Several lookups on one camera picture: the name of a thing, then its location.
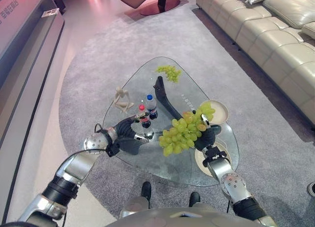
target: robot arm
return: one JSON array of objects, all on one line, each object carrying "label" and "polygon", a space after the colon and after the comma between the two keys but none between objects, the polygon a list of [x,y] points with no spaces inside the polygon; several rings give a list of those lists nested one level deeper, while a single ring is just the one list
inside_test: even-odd
[{"label": "robot arm", "polygon": [[38,213],[49,223],[45,226],[50,226],[53,219],[60,220],[66,213],[71,199],[76,198],[79,187],[85,182],[99,155],[105,151],[111,157],[119,152],[119,147],[113,145],[118,137],[129,137],[142,143],[149,142],[147,138],[137,134],[131,128],[132,123],[145,115],[147,114],[134,115],[107,129],[100,126],[100,129],[96,131],[96,125],[94,133],[84,141],[85,150],[74,153],[61,164],[45,191],[35,197],[18,221],[33,221],[33,224],[37,224],[37,218],[34,216]]},{"label": "robot arm", "polygon": [[212,176],[220,183],[223,194],[231,201],[233,211],[237,216],[252,220],[263,226],[276,227],[274,220],[268,216],[259,206],[253,195],[246,189],[244,179],[234,172],[230,161],[226,158],[226,153],[221,152],[214,146],[217,127],[210,126],[209,121],[204,115],[201,119],[207,130],[203,133],[200,145],[206,144],[201,151],[205,160],[203,165],[209,169]]}]

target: gray rug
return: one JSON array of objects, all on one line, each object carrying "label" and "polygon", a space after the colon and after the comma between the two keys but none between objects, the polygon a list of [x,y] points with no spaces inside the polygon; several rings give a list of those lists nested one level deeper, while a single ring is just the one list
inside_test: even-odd
[{"label": "gray rug", "polygon": [[[60,98],[60,128],[68,153],[80,150],[95,123],[103,121],[116,86],[125,84],[146,61],[170,57],[208,97],[229,108],[240,149],[237,172],[266,212],[281,227],[313,227],[315,202],[306,191],[315,179],[313,145],[300,139],[193,9],[196,6],[188,3],[136,22],[122,17],[87,42],[66,73]],[[153,208],[187,206],[193,191],[219,211],[227,208],[218,186],[174,183],[116,157],[98,160],[87,187],[118,217],[123,204],[140,194],[144,181],[152,183]]]}]

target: grape bunch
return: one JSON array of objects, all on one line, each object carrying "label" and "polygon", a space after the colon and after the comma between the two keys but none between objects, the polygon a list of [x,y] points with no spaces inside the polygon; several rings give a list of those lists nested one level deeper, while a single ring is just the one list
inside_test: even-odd
[{"label": "grape bunch", "polygon": [[201,122],[201,114],[207,116],[208,120],[213,119],[215,109],[211,108],[211,103],[205,101],[195,111],[183,113],[180,120],[173,119],[172,126],[169,130],[163,130],[163,136],[158,138],[159,145],[163,148],[163,155],[168,157],[172,153],[180,154],[183,150],[188,150],[194,146],[194,141],[202,136],[202,131],[206,126]]},{"label": "grape bunch", "polygon": [[174,83],[178,82],[178,76],[182,73],[180,70],[176,70],[175,66],[170,65],[159,66],[157,72],[165,72],[167,80]]}]

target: sculpture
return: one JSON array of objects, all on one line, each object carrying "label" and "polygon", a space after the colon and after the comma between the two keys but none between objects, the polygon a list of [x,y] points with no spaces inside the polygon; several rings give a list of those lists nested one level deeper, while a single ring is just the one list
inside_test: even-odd
[{"label": "sculpture", "polygon": [[[121,98],[127,96],[128,102],[119,102]],[[121,113],[127,113],[127,111],[132,108],[134,105],[133,102],[130,102],[129,92],[127,90],[122,89],[121,87],[116,88],[116,94],[114,98],[114,106],[121,110]]]}]

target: cream leather sofa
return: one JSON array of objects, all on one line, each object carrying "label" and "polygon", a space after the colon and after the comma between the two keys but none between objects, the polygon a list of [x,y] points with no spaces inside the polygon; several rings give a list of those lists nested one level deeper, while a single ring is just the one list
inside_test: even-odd
[{"label": "cream leather sofa", "polygon": [[315,0],[265,0],[253,5],[243,0],[196,0],[196,3],[314,125]]}]

